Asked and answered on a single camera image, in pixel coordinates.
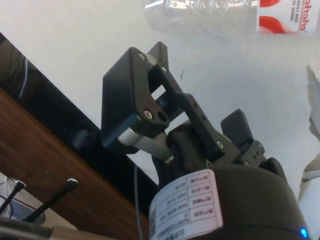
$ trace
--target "red and white package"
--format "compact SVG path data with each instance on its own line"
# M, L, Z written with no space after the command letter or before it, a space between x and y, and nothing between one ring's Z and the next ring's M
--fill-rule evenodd
M320 0L260 0L257 31L267 34L313 34L319 24Z

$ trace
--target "white label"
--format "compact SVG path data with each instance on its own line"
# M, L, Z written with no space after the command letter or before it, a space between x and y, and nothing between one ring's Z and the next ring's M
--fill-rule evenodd
M313 34L317 29L320 0L260 0L259 33Z
M222 225L216 177L210 169L176 179L159 191L150 205L151 240L185 240Z

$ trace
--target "black metal bracket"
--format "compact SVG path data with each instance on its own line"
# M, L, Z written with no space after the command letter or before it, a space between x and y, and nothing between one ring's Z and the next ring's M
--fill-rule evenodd
M152 93L161 85L165 92L154 100ZM136 153L138 145L125 144L124 139L156 139L183 112L189 121L166 138L165 148L173 158L162 162L152 155L160 186L187 173L229 164L282 174L275 161L265 159L265 149L254 140L241 110L221 122L223 134L211 125L195 98L184 93L171 74L162 42L146 54L131 47L103 77L101 141L116 154Z

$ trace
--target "brown wooden panel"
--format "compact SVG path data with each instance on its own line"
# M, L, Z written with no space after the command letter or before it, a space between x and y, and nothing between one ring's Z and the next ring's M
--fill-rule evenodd
M27 191L42 202L67 179L77 179L78 188L53 206L55 212L84 231L139 239L134 206L2 89L0 166L6 176L25 182ZM148 220L142 216L141 221L147 235Z

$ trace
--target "blue led light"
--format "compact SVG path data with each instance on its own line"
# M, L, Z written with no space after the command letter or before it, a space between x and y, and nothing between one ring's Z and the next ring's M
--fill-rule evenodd
M301 234L305 239L308 238L308 232L307 232L307 230L306 230L304 227L301 228L300 234Z

